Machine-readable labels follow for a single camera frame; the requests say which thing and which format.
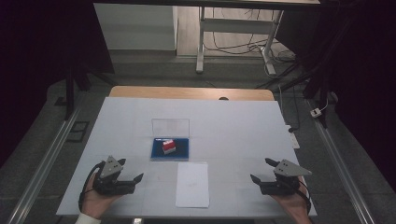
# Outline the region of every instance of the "sleeve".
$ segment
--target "sleeve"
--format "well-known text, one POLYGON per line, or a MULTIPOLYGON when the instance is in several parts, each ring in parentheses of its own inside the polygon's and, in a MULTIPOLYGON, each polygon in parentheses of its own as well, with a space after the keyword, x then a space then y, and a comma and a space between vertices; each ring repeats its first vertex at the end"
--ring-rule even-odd
POLYGON ((100 224, 101 220, 80 213, 76 224, 100 224))

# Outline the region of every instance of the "gray carpet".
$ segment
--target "gray carpet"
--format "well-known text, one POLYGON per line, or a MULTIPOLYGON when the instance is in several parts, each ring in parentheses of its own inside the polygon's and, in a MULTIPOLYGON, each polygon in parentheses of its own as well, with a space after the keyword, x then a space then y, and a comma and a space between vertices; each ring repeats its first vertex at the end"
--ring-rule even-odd
MULTIPOLYGON (((206 88, 241 88, 254 89, 267 82, 270 78, 264 73, 262 61, 244 60, 234 63, 233 60, 206 60, 204 73, 195 74, 195 63, 190 59, 145 59, 137 63, 115 63, 116 75, 109 75, 120 85, 136 86, 175 86, 175 87, 206 87, 206 88)), ((279 72, 286 65, 278 65, 279 72)), ((96 116, 108 95, 111 87, 97 77, 90 76, 92 88, 87 93, 87 101, 77 118, 77 125, 68 136, 64 146, 52 167, 49 176, 39 193, 25 223, 74 223, 70 217, 59 219, 55 216, 64 191, 74 173, 79 157, 85 147, 96 116)), ((296 102, 292 89, 283 92, 282 106, 285 121, 295 131, 300 149, 296 155, 300 164, 313 171, 306 178, 311 190, 318 216, 316 223, 360 223, 344 186, 336 173, 325 146, 318 135, 313 119, 305 100, 301 97, 304 84, 295 88, 296 102)), ((35 168, 41 161, 51 140, 58 131, 64 118, 64 106, 54 105, 59 97, 65 96, 64 82, 49 88, 48 101, 40 115, 24 136, 13 155, 0 170, 0 223, 5 223, 35 168)), ((384 177, 378 172, 373 162, 338 120, 333 112, 333 105, 328 106, 329 130, 334 141, 342 149, 354 180, 369 204, 377 223, 396 223, 396 196, 384 177)), ((131 223, 131 219, 104 218, 103 223, 131 223)), ((194 220, 183 220, 182 223, 195 223, 194 220)), ((147 223, 181 223, 180 220, 152 219, 147 223)), ((256 223, 292 223, 287 217, 274 220, 255 220, 256 223)), ((253 223, 253 220, 210 220, 210 223, 253 223)))

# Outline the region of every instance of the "white plug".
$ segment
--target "white plug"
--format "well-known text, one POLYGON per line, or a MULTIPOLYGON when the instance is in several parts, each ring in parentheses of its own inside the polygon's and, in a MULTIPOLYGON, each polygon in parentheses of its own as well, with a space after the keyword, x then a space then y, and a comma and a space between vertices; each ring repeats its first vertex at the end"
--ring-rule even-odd
POLYGON ((320 112, 319 108, 316 108, 316 109, 311 110, 311 116, 312 116, 313 118, 317 118, 317 117, 319 117, 320 115, 321 115, 321 112, 320 112))

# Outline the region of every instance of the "white paper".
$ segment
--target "white paper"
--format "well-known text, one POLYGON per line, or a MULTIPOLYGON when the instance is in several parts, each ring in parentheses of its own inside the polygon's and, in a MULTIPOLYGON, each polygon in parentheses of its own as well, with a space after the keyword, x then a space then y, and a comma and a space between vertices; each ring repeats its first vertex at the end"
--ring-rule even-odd
POLYGON ((177 167, 176 207, 209 207, 207 163, 181 162, 177 167))

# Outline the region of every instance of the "desk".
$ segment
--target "desk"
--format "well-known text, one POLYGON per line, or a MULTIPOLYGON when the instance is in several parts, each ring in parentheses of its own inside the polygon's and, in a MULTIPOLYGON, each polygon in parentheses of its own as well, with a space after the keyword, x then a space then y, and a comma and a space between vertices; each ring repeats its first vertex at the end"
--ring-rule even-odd
POLYGON ((266 157, 298 163, 269 91, 115 87, 105 99, 57 215, 78 214, 78 195, 86 175, 110 154, 126 159, 120 180, 145 173, 134 194, 122 197, 107 211, 113 217, 282 217, 286 214, 281 207, 261 195, 249 175, 275 180, 266 157), (235 101, 219 101, 220 96, 235 101), (189 161, 208 164, 208 208, 177 208, 178 162, 149 160, 151 120, 180 118, 190 120, 189 161))

